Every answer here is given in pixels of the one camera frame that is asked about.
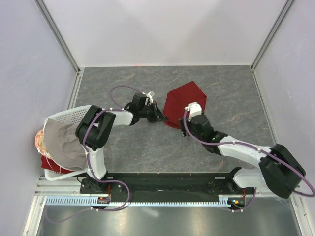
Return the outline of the red cloth napkin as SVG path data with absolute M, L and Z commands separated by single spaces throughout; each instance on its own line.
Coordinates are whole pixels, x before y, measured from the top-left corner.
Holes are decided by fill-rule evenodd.
M 197 102 L 202 111 L 205 110 L 207 96 L 194 82 L 190 81 L 167 94 L 163 114 L 167 118 L 166 125 L 175 129 L 181 129 L 179 120 L 183 118 L 184 108 L 193 102 Z

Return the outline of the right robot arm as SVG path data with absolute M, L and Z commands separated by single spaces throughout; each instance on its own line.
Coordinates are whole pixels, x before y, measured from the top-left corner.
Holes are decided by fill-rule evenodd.
M 250 164 L 253 168 L 234 168 L 231 178 L 225 181 L 230 193 L 244 188 L 264 189 L 287 199 L 301 182 L 306 172 L 288 149 L 280 144 L 273 147 L 258 146 L 216 131 L 204 114 L 179 120 L 182 135 L 189 135 L 208 152 L 232 157 Z

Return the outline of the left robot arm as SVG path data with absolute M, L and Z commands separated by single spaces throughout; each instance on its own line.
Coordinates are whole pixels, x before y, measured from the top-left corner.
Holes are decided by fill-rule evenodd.
M 104 161 L 104 146 L 114 126 L 135 125 L 145 118 L 149 123 L 167 121 L 166 116 L 153 100 L 154 93 L 137 92 L 132 101 L 120 109 L 103 109 L 92 105 L 76 128 L 75 135 L 85 151 L 88 175 L 93 177 L 91 188 L 96 193 L 104 193 L 108 181 Z

